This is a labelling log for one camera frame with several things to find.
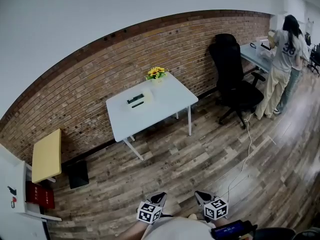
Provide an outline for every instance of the bouquet of sunflowers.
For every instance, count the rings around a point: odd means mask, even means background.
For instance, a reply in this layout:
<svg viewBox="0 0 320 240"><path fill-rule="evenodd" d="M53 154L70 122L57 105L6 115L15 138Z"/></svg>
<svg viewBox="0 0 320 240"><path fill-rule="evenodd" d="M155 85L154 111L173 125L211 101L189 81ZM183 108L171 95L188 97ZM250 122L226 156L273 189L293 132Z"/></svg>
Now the bouquet of sunflowers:
<svg viewBox="0 0 320 240"><path fill-rule="evenodd" d="M148 72L148 75L145 78L147 80L159 79L159 78L163 78L166 75L167 75L166 70L163 67L156 66L150 69L150 71Z"/></svg>

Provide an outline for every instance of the chair headrest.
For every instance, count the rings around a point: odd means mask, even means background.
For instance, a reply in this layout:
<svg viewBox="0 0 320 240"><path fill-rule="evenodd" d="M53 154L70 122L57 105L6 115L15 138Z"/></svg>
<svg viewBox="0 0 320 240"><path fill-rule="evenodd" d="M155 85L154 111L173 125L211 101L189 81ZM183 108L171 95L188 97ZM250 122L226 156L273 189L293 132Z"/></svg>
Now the chair headrest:
<svg viewBox="0 0 320 240"><path fill-rule="evenodd" d="M216 34L215 42L219 46L233 46L237 44L236 38L232 34Z"/></svg>

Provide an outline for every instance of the long black hair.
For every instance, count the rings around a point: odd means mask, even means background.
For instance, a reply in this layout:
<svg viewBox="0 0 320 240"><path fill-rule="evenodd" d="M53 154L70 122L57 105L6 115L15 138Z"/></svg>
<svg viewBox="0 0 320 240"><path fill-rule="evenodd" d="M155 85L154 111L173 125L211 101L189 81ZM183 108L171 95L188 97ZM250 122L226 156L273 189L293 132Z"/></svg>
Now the long black hair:
<svg viewBox="0 0 320 240"><path fill-rule="evenodd" d="M299 38L299 23L297 19L292 15L286 16L284 18L282 29L288 31L289 48L292 49L294 47L294 44L293 44L294 35L296 36L296 38Z"/></svg>

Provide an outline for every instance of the light blue desk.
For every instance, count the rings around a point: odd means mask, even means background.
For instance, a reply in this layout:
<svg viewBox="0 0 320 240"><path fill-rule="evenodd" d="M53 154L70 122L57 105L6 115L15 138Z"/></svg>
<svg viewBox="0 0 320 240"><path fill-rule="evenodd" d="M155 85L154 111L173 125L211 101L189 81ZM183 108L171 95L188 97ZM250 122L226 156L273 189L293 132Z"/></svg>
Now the light blue desk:
<svg viewBox="0 0 320 240"><path fill-rule="evenodd" d="M241 57L250 61L251 63L257 65L260 69L262 69L265 73L268 73L271 69L271 61L260 58L256 55L256 49L250 46L250 43L240 45L240 53Z"/></svg>

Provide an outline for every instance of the yellow tabletop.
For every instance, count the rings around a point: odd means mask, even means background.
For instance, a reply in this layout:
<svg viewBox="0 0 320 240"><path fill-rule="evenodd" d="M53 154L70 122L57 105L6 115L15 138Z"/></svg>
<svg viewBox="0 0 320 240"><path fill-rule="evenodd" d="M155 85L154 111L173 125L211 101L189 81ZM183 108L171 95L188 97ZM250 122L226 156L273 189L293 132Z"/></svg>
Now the yellow tabletop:
<svg viewBox="0 0 320 240"><path fill-rule="evenodd" d="M61 173L61 130L39 140L33 146L32 182L38 183Z"/></svg>

